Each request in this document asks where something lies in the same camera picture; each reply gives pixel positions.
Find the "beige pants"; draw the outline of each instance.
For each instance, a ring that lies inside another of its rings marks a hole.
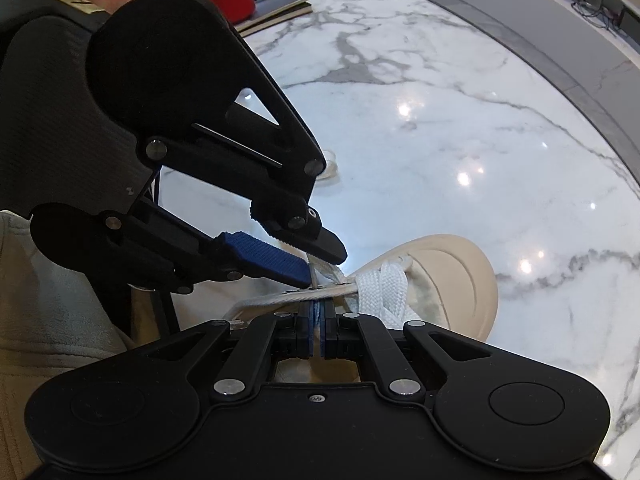
[[[47,260],[28,222],[0,212],[0,479],[22,480],[40,465],[24,427],[36,388],[132,345],[84,274]]]

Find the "stack of notebooks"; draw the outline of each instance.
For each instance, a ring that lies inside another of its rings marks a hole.
[[[255,12],[244,22],[236,23],[236,30],[244,38],[310,12],[311,4],[308,0],[256,0]]]

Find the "sneaker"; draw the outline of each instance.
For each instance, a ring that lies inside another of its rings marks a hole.
[[[421,319],[486,341],[498,308],[495,273],[484,253],[466,238],[431,235],[400,245],[349,276],[309,258],[318,288],[239,301],[225,319],[244,324],[298,301],[334,298],[346,311],[379,317],[402,329]]]

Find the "shoelace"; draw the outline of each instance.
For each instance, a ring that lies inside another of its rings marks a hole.
[[[312,257],[310,261],[323,276],[336,284],[241,300],[226,314],[225,319],[233,319],[244,308],[340,298],[358,293],[358,313],[379,317],[387,328],[402,329],[409,287],[406,272],[412,263],[410,257],[402,258],[399,262],[384,262],[379,269],[360,272],[353,281],[347,281],[338,267]]]

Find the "marble table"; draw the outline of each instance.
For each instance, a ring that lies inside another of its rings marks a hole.
[[[351,272],[427,234],[474,241],[500,303],[488,343],[582,375],[610,403],[597,462],[640,479],[640,188],[535,70],[426,0],[311,0],[314,13],[248,38],[338,175],[311,199]],[[255,96],[244,104],[260,111]],[[211,235],[269,240],[246,200],[165,171],[161,205]],[[176,297],[183,326],[268,280]]]

